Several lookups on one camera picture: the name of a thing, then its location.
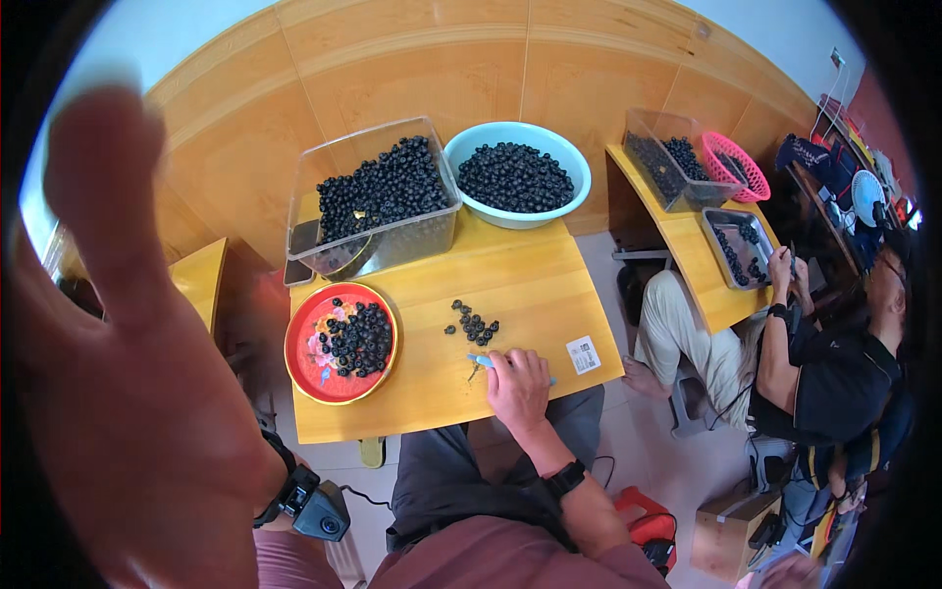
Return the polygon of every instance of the white wall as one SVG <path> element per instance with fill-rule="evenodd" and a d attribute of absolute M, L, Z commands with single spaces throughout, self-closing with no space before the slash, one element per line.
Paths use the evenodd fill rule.
<path fill-rule="evenodd" d="M 752 45 L 793 79 L 815 102 L 837 78 L 831 50 L 847 62 L 835 88 L 847 82 L 848 104 L 867 59 L 825 0 L 676 0 Z"/>
<path fill-rule="evenodd" d="M 867 62 L 825 0 L 678 1 L 753 45 L 816 101 L 835 82 L 830 56 L 836 46 L 847 69 L 835 92 L 839 97 L 845 80 L 847 102 L 856 92 Z M 139 84 L 147 91 L 204 43 L 271 4 L 273 0 L 116 0 L 66 73 L 53 110 L 101 72 L 114 72 L 116 64 L 125 72 L 138 70 Z M 20 192 L 26 230 L 38 252 L 44 252 L 56 225 L 42 196 L 46 130 L 44 124 Z"/>

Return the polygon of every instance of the stainless steel tray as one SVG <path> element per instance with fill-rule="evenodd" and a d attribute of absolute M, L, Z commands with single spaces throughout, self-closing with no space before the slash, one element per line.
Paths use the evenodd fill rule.
<path fill-rule="evenodd" d="M 723 276 L 726 278 L 726 284 L 730 288 L 753 290 L 771 284 L 769 280 L 765 282 L 757 281 L 746 271 L 753 258 L 757 257 L 758 261 L 756 264 L 759 270 L 768 276 L 769 256 L 775 250 L 771 245 L 769 236 L 762 227 L 762 223 L 759 222 L 756 215 L 727 208 L 708 207 L 703 209 L 701 224 L 706 234 L 706 241 L 708 241 L 710 247 L 713 248 L 713 255 L 716 256 L 717 262 L 720 263 L 720 268 L 723 269 Z M 739 226 L 741 224 L 748 224 L 755 229 L 755 232 L 758 233 L 759 236 L 759 242 L 757 244 L 749 243 L 739 235 Z M 733 252 L 739 259 L 739 264 L 742 266 L 743 274 L 749 279 L 749 282 L 745 286 L 740 286 L 736 282 L 736 279 L 733 278 L 732 268 L 730 268 L 726 254 L 720 246 L 720 241 L 716 239 L 716 235 L 713 233 L 714 229 L 719 229 L 726 234 L 726 242 L 733 248 Z"/>

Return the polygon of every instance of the power outlet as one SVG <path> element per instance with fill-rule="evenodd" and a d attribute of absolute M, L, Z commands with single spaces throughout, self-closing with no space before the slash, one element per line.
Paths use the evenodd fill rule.
<path fill-rule="evenodd" d="M 838 52 L 836 47 L 831 50 L 831 61 L 834 63 L 834 67 L 838 69 L 840 69 L 840 67 L 846 63 L 844 58 L 840 56 L 840 52 Z"/>

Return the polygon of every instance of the bare foot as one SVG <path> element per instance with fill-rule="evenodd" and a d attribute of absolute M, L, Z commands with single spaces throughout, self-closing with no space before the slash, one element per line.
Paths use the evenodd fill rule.
<path fill-rule="evenodd" d="M 674 385 L 662 384 L 643 362 L 623 356 L 622 366 L 625 367 L 622 381 L 639 393 L 655 399 L 669 399 L 674 393 Z"/>

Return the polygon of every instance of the red stool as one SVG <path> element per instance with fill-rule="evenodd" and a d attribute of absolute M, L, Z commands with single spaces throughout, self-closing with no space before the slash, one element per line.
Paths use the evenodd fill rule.
<path fill-rule="evenodd" d="M 622 496 L 615 501 L 615 509 L 622 517 L 631 541 L 644 546 L 651 540 L 672 540 L 676 542 L 676 520 L 663 505 L 645 496 L 636 486 L 629 486 L 622 491 Z M 670 572 L 677 563 L 677 550 L 674 547 L 667 559 Z"/>

